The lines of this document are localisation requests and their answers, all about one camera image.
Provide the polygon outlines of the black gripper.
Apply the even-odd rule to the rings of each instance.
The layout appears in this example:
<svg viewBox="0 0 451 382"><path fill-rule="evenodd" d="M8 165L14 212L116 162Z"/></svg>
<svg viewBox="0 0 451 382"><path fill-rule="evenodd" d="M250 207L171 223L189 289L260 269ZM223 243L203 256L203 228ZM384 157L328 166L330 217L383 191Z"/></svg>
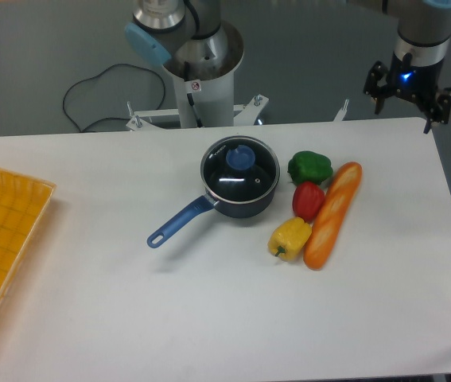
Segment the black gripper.
<svg viewBox="0 0 451 382"><path fill-rule="evenodd" d="M451 116L451 88L439 90L438 81L444 59L429 66L406 65L395 53L388 68L376 61L370 68L365 83L364 94L375 102L374 113L379 115L385 100L393 96L424 107L426 125L423 133L428 134L433 127L448 124ZM386 84L380 81L386 77Z"/></svg>

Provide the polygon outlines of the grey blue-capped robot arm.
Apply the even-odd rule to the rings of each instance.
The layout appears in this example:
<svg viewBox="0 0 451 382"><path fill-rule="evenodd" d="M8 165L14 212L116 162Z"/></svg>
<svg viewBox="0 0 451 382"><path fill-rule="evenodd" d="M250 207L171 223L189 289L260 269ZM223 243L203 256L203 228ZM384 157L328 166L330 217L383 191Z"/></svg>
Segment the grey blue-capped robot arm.
<svg viewBox="0 0 451 382"><path fill-rule="evenodd" d="M391 64L377 61L364 94L375 113L393 96L414 104L425 130L447 124L451 88L437 85L451 40L451 1L358 1L398 20ZM218 1L137 1L124 29L130 47L172 77L183 127L227 126L233 119L233 74L244 56L238 30Z"/></svg>

